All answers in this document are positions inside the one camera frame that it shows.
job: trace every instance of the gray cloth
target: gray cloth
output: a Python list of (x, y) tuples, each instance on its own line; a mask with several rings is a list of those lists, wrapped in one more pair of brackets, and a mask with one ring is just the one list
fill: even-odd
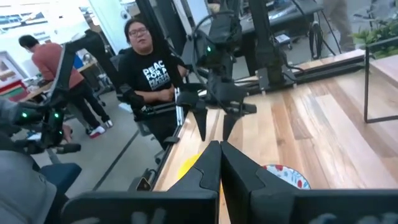
[[(340, 33), (339, 45), (342, 51), (349, 52), (355, 50), (353, 31), (347, 13), (347, 0), (317, 0), (323, 6), (326, 19), (330, 20), (330, 25), (334, 25)], [(319, 14), (319, 23), (323, 31), (323, 39), (328, 40), (330, 31), (322, 13)]]
[[(18, 104), (0, 98), (0, 121), (9, 122), (18, 113)], [(32, 169), (30, 155), (14, 151), (0, 134), (0, 220), (1, 223), (42, 224), (57, 188)]]

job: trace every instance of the green leaves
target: green leaves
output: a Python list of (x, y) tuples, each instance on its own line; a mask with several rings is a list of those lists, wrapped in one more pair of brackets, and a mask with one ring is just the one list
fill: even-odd
[[(387, 40), (398, 36), (398, 21), (391, 21), (386, 26), (374, 30), (361, 30), (353, 34), (356, 44), (369, 45), (382, 40)], [(376, 46), (373, 55), (379, 59), (398, 54), (398, 46)]]

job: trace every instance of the patterned plate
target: patterned plate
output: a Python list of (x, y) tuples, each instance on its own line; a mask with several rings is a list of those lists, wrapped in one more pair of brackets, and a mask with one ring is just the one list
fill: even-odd
[(310, 184), (306, 178), (296, 170), (283, 165), (266, 165), (263, 166), (272, 174), (290, 183), (298, 189), (311, 189)]

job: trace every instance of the yellow object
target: yellow object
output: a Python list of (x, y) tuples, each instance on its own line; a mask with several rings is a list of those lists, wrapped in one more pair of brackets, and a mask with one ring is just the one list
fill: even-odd
[[(191, 169), (191, 167), (196, 163), (196, 161), (199, 159), (201, 153), (196, 154), (194, 156), (192, 156), (191, 158), (187, 159), (182, 166), (180, 167), (180, 169), (178, 170), (178, 179), (180, 180), (187, 172), (189, 169)], [(223, 194), (223, 186), (220, 186), (220, 195)]]

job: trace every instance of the black pants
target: black pants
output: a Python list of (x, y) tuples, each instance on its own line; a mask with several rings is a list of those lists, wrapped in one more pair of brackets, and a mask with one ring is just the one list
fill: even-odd
[(86, 101), (90, 104), (94, 112), (101, 117), (103, 122), (109, 120), (109, 116), (98, 102), (98, 99), (95, 98), (93, 90), (85, 80), (73, 87), (70, 92), (71, 95), (68, 99), (69, 102), (80, 110), (81, 115), (92, 128), (97, 128), (100, 125), (100, 122), (97, 121), (90, 108), (86, 104)]
[(177, 117), (175, 111), (166, 112), (159, 117), (152, 118), (143, 123), (148, 127), (149, 131), (155, 136), (163, 150), (167, 149), (168, 144), (164, 143), (167, 137), (171, 137), (177, 128)]
[(65, 194), (60, 194), (58, 191), (55, 194), (54, 201), (51, 204), (49, 214), (45, 219), (44, 224), (59, 224), (61, 223), (61, 210), (69, 198)]

